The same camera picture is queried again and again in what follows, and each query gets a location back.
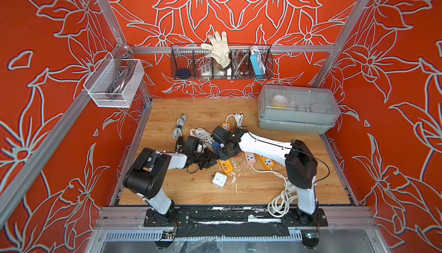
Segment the blue cube plug adapter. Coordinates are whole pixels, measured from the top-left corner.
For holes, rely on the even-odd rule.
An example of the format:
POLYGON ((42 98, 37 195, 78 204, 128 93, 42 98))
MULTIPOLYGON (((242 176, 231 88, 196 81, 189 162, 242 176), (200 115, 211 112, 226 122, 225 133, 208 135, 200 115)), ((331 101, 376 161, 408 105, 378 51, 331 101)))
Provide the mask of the blue cube plug adapter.
POLYGON ((216 141, 214 141, 212 143, 212 146, 213 146, 213 149, 214 149, 215 152, 217 152, 219 149, 221 149, 221 145, 218 142, 216 142, 216 141))

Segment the yellow strip with teal plug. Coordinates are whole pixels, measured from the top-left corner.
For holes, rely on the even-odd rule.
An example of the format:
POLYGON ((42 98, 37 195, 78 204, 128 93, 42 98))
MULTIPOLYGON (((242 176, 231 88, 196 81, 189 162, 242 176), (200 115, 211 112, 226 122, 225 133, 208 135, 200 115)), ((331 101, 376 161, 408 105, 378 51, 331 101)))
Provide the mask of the yellow strip with teal plug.
POLYGON ((219 160, 219 164, 223 173, 226 175, 234 171, 234 168, 229 160, 219 160))

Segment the white cube plug adapter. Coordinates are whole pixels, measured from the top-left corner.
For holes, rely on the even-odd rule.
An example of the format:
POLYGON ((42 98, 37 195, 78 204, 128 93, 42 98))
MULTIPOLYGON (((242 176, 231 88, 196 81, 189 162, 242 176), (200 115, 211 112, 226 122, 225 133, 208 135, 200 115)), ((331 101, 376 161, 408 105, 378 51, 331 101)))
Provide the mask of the white cube plug adapter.
POLYGON ((227 176, 220 172, 216 172, 215 176, 212 179, 213 186, 218 189, 224 189, 226 182, 227 182, 227 176))

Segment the black power strip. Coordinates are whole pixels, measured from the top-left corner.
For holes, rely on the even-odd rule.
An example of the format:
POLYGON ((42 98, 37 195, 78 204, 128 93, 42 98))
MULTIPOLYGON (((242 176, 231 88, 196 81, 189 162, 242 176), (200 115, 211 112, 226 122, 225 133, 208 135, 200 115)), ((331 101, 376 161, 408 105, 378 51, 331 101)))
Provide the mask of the black power strip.
POLYGON ((184 138, 183 136, 180 136, 176 141, 176 151, 181 152, 183 146, 184 146, 184 138))

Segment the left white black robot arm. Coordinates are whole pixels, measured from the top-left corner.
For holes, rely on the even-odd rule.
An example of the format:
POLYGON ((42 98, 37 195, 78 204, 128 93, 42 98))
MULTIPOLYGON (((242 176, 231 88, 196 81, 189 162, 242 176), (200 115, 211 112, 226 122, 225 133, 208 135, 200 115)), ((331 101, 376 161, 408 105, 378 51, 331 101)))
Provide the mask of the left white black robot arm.
POLYGON ((219 156, 207 149, 196 137, 179 137, 176 150, 158 152, 144 148, 123 178, 123 186, 142 198, 151 207, 150 213, 162 221, 174 219, 174 202, 163 191, 162 185, 169 170, 188 169, 197 165, 199 170, 214 166, 219 156))

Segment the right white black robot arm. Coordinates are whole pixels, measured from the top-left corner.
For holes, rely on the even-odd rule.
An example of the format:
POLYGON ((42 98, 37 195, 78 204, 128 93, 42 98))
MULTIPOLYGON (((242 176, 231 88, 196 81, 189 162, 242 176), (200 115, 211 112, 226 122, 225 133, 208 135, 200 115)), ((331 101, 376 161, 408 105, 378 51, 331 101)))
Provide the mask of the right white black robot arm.
POLYGON ((318 215, 318 200, 315 192, 319 159, 314 157, 306 144, 300 140, 280 142, 260 137, 245 128, 227 131, 221 126, 215 128, 212 139, 219 144, 218 156, 222 161, 247 152, 281 164, 286 176, 279 174, 284 181, 284 190, 267 206, 268 213, 276 218, 288 215, 290 205, 297 202, 299 217, 314 218, 318 215))

